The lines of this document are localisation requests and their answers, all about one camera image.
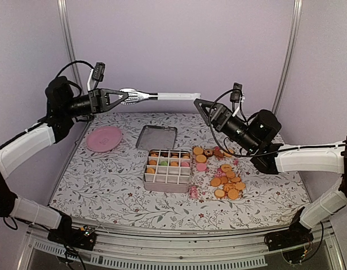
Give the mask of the metal divided cookie tin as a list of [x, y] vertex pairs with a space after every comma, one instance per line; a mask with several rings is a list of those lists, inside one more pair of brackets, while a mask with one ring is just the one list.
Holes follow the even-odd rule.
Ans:
[[[191, 153], [185, 150], [149, 150], [143, 175], [144, 188], [147, 191], [185, 194], [189, 191], [191, 179]], [[160, 165], [167, 161], [167, 166]], [[190, 162], [190, 167], [182, 167], [182, 161]]]

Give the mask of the pink round cookie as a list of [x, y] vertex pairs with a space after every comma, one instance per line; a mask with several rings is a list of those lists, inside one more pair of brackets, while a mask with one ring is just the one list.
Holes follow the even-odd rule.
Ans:
[[190, 162], [188, 162], [188, 161], [182, 161], [182, 162], [180, 163], [180, 165], [181, 165], [182, 167], [190, 167]]

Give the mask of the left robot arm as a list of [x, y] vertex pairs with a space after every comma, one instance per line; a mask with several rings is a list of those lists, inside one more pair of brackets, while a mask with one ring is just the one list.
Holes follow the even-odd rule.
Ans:
[[0, 147], [0, 217], [18, 218], [53, 229], [65, 244], [77, 239], [77, 232], [67, 224], [70, 217], [12, 192], [6, 179], [21, 164], [41, 150], [63, 140], [74, 125], [73, 118], [105, 113], [128, 99], [128, 93], [112, 89], [94, 89], [84, 96], [74, 96], [74, 83], [58, 76], [45, 90], [46, 116]]

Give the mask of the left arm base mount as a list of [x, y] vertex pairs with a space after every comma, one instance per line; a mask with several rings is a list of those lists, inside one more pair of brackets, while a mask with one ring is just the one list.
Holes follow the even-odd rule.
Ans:
[[47, 239], [71, 248], [93, 251], [97, 234], [85, 229], [72, 227], [71, 223], [62, 223], [57, 229], [48, 230]]

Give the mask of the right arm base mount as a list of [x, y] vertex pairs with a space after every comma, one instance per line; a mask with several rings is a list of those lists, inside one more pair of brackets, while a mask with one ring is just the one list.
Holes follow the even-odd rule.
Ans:
[[289, 228], [269, 232], [264, 236], [264, 243], [269, 251], [281, 250], [283, 259], [293, 265], [304, 261], [313, 240], [314, 237], [310, 231]]

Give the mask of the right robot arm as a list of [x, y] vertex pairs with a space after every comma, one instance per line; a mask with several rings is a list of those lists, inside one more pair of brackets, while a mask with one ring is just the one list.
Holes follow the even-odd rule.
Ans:
[[340, 179], [320, 198], [295, 214], [290, 229], [284, 234], [289, 245], [297, 245], [307, 231], [347, 205], [347, 137], [342, 142], [326, 145], [273, 143], [281, 124], [269, 110], [255, 113], [252, 121], [246, 124], [221, 103], [197, 98], [194, 105], [211, 133], [223, 133], [246, 150], [244, 157], [261, 173], [303, 171], [340, 175]]

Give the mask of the metal tongs white handle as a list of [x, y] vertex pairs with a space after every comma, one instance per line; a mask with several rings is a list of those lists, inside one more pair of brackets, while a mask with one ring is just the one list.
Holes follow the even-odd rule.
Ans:
[[128, 97], [121, 102], [122, 105], [134, 105], [149, 100], [194, 101], [201, 98], [200, 93], [146, 93], [133, 88], [123, 88], [120, 91], [128, 94]]

